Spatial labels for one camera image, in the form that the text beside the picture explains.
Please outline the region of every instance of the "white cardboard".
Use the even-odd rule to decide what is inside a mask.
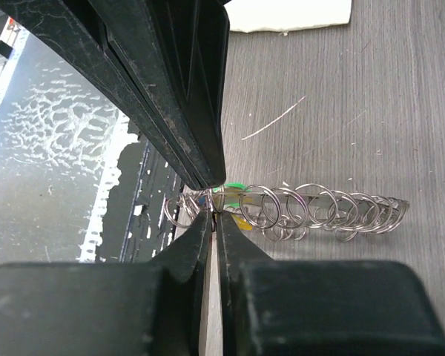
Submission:
[[[232,0],[225,6],[231,31],[289,32],[347,24],[352,0]]]

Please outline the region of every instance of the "wire coil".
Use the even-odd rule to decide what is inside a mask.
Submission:
[[[310,229],[331,231],[341,242],[357,234],[385,234],[397,228],[409,203],[391,197],[346,193],[309,183],[295,189],[250,185],[244,189],[220,187],[215,190],[181,193],[165,203],[166,217],[180,228],[169,205],[180,207],[193,221],[203,208],[228,211],[251,227],[259,228],[272,241],[301,240]]]

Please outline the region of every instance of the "silver wire spring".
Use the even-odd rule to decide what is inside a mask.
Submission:
[[[317,193],[307,190],[315,188]],[[357,234],[385,234],[397,228],[409,202],[391,197],[346,193],[319,184],[303,184],[295,189],[250,185],[245,189],[218,189],[181,193],[165,203],[166,217],[180,228],[169,212],[171,203],[193,221],[202,208],[228,211],[252,227],[259,228],[271,241],[301,240],[309,229],[331,231],[340,242]]]

